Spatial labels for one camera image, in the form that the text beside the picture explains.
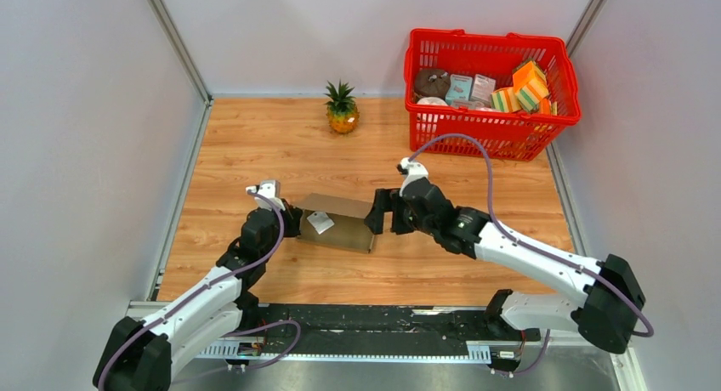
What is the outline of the small white paper packet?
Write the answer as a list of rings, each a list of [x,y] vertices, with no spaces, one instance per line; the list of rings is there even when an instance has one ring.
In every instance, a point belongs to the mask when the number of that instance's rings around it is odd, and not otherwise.
[[[335,225],[332,218],[323,211],[314,211],[306,219],[318,235],[324,234]]]

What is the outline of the brown cardboard box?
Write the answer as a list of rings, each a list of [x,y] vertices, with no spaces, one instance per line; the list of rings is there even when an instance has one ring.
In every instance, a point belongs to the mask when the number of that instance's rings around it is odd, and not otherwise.
[[[375,235],[364,225],[372,204],[368,201],[311,193],[296,204],[302,209],[298,239],[309,244],[346,251],[370,253]],[[318,235],[306,219],[314,211],[326,212],[335,225]]]

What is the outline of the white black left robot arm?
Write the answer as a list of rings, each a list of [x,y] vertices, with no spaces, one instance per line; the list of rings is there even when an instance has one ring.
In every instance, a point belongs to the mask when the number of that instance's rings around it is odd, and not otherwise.
[[[281,241],[298,236],[302,215],[286,201],[250,212],[240,235],[190,290],[140,320],[126,316],[114,325],[93,385],[99,390],[168,390],[219,337],[255,332],[258,298],[249,290]]]

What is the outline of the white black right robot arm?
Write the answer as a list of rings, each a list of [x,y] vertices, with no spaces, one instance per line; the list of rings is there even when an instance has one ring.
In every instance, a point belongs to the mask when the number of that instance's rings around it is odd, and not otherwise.
[[[623,354],[637,335],[645,295],[624,258],[587,258],[532,240],[486,212],[453,205],[427,178],[376,190],[364,219],[374,235],[383,232],[385,213],[392,214],[397,235],[423,232],[447,252],[500,264],[554,289],[553,295],[498,291],[485,315],[485,328],[495,338],[552,329],[576,332],[599,349]]]

